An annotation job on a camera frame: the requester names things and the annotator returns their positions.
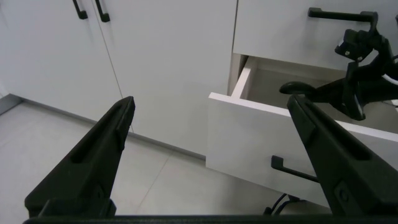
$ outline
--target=open drawer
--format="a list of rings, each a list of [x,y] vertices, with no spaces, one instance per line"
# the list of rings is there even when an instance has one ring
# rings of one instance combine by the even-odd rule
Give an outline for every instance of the open drawer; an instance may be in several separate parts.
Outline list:
[[[210,94],[206,166],[328,206],[319,183],[271,167],[271,157],[278,156],[285,167],[315,176],[286,109],[289,95],[279,93],[279,87],[289,81],[320,86],[344,73],[291,63],[294,69],[289,70],[284,63],[249,57],[231,96]],[[398,112],[393,106],[367,105],[364,121],[353,121],[329,104],[317,106],[398,169]]]

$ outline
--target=baseboard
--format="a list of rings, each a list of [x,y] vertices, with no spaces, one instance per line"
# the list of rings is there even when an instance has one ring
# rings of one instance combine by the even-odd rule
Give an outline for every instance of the baseboard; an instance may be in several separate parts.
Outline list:
[[[44,105],[42,103],[38,103],[38,102],[35,102],[35,101],[32,101],[32,100],[27,100],[27,99],[23,99],[23,101],[28,102],[28,103],[33,104],[33,105],[41,106],[43,108],[46,108],[46,109],[51,110],[51,111],[55,111],[55,112],[60,113],[60,114],[64,114],[64,115],[70,116],[72,118],[76,118],[76,119],[79,119],[79,120],[82,120],[82,121],[86,121],[86,122],[91,123],[91,124],[95,124],[96,123],[96,121],[94,121],[92,119],[84,118],[82,116],[78,116],[78,115],[75,115],[75,114],[72,114],[72,113],[69,113],[69,112],[54,108],[52,106],[47,106],[47,105]],[[162,147],[164,147],[166,149],[171,149],[173,151],[181,152],[182,154],[186,154],[188,156],[192,156],[192,157],[195,157],[195,158],[198,158],[198,159],[202,159],[202,160],[206,159],[206,157],[201,155],[201,154],[190,152],[190,151],[188,151],[186,149],[181,149],[179,147],[171,146],[169,144],[166,144],[166,143],[163,143],[163,142],[160,142],[160,141],[156,141],[156,140],[151,139],[151,138],[140,136],[140,135],[138,135],[136,133],[129,132],[128,136],[131,136],[133,138],[140,139],[140,140],[143,140],[143,141],[146,141],[146,142],[158,145],[158,146],[162,146]]]
[[[158,146],[162,146],[162,147],[165,147],[167,149],[171,149],[173,151],[181,152],[182,154],[185,154],[185,155],[188,155],[188,156],[192,156],[192,157],[195,157],[197,159],[206,160],[206,156],[204,156],[204,155],[197,154],[195,152],[191,152],[191,151],[188,151],[186,149],[181,149],[179,147],[172,146],[172,145],[160,142],[160,141],[156,141],[154,139],[147,138],[147,137],[141,136],[141,135],[136,134],[136,133],[129,132],[128,136],[136,138],[136,139],[140,139],[140,140],[143,140],[143,141],[146,141],[146,142],[158,145]]]
[[[9,111],[11,108],[17,106],[20,103],[22,103],[22,99],[12,94],[8,94],[0,98],[0,115]]]

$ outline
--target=cabinet door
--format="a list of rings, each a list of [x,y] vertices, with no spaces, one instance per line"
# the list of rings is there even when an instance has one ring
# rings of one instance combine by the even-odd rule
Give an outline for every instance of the cabinet door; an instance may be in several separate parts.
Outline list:
[[[3,0],[1,73],[17,96],[98,120],[121,99],[91,1]]]
[[[134,132],[204,155],[207,97],[227,91],[236,1],[101,6],[111,19],[100,24],[122,95],[136,101]]]

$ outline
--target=white cabinet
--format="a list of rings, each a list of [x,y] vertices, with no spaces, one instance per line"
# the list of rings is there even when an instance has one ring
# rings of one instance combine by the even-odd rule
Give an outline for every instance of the white cabinet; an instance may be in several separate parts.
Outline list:
[[[5,0],[0,79],[17,96],[93,120],[121,99],[91,1]]]
[[[309,18],[310,7],[347,13],[378,12],[377,29],[390,40],[393,53],[398,54],[396,0],[239,1],[233,52],[346,70],[349,59],[334,49],[346,29],[369,30],[369,23]]]
[[[228,87],[236,1],[100,2],[122,95],[136,102],[134,132],[204,155],[207,96]]]
[[[278,90],[290,81],[319,86],[329,82],[325,77],[339,75],[334,70],[249,57],[233,94],[209,97],[206,166],[327,206],[320,184],[271,168],[271,157],[282,157],[286,167],[315,175],[286,109],[289,95]],[[357,122],[328,104],[316,105],[398,169],[398,113],[393,106],[369,104],[364,108],[367,119]]]

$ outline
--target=black cable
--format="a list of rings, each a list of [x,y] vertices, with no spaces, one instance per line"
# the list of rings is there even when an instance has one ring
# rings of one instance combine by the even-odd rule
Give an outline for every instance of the black cable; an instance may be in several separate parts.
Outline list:
[[[278,206],[279,202],[286,197],[287,194],[282,194],[282,196],[279,197],[279,199],[275,202],[274,206],[272,208],[267,207],[266,210],[264,211],[263,215],[272,215],[272,212],[274,212],[276,206]]]
[[[299,200],[299,201],[295,201],[295,200],[288,200],[286,202],[284,202],[282,205],[279,206],[279,208],[276,210],[276,212],[274,213],[274,215],[280,215],[281,211],[286,207],[286,205],[290,204],[290,203],[295,203],[295,202],[304,202],[305,200]]]

